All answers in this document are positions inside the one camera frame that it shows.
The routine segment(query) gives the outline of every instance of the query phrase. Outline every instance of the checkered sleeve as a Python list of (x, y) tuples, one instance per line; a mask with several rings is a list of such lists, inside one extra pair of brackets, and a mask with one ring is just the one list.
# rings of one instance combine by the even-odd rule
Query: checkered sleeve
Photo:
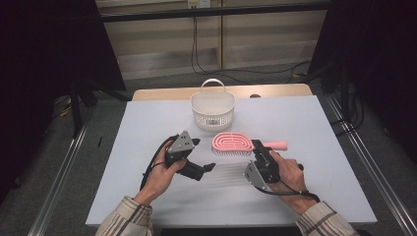
[(303, 235), (359, 235), (355, 229), (326, 203), (310, 207), (296, 224)]
[(152, 235), (150, 206), (141, 206), (129, 197), (122, 202), (101, 223), (96, 236), (149, 236)]

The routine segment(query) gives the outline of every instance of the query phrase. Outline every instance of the power outlet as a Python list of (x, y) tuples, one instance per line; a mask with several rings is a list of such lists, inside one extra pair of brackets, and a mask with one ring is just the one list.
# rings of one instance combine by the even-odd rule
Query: power outlet
[(188, 0), (188, 8), (189, 9), (200, 8), (200, 0)]
[(210, 8), (211, 1), (210, 0), (200, 0), (200, 8)]

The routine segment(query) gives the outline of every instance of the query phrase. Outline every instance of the person's right hand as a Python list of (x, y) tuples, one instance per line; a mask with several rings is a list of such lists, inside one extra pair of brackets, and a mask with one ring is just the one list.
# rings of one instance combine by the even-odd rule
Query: person's right hand
[[(304, 172), (298, 167), (297, 160), (285, 159), (273, 150), (271, 150), (269, 154), (279, 166), (280, 181), (278, 183), (268, 184), (274, 192), (292, 192), (292, 190), (288, 189), (288, 187), (295, 191), (307, 190), (307, 186), (304, 181)], [(317, 203), (315, 200), (301, 195), (279, 197), (298, 214), (303, 214), (307, 209)]]

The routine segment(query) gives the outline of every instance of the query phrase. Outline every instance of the human hand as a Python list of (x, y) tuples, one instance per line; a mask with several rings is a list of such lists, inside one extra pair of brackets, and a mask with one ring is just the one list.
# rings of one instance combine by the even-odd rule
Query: human hand
[[(273, 150), (271, 150), (269, 154), (276, 161), (276, 163), (278, 163), (279, 166), (280, 181), (278, 183), (268, 184), (274, 192), (292, 192), (293, 190), (307, 190), (307, 186), (304, 181), (304, 172), (300, 169), (300, 167), (298, 167), (297, 160), (285, 159)], [(289, 205), (298, 214), (303, 214), (307, 209), (309, 209), (317, 203), (315, 200), (301, 195), (279, 197), (283, 202)]]
[(169, 168), (165, 165), (166, 149), (172, 145), (173, 141), (167, 142), (160, 150), (153, 163), (152, 171), (148, 177), (147, 183), (138, 192), (134, 201), (143, 206), (149, 206), (157, 197), (162, 195), (169, 187), (174, 174), (182, 169), (187, 163), (187, 158), (175, 161)]

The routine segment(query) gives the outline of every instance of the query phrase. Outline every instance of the wooden edge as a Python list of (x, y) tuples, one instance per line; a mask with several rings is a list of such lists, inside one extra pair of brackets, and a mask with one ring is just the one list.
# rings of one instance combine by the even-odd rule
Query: wooden edge
[[(132, 101), (190, 99), (194, 93), (201, 90), (200, 87), (139, 89), (134, 93)], [(203, 91), (222, 91), (222, 88), (204, 87)], [(232, 86), (226, 87), (226, 91), (233, 93), (236, 98), (249, 98), (253, 94), (260, 97), (313, 95), (305, 84)]]

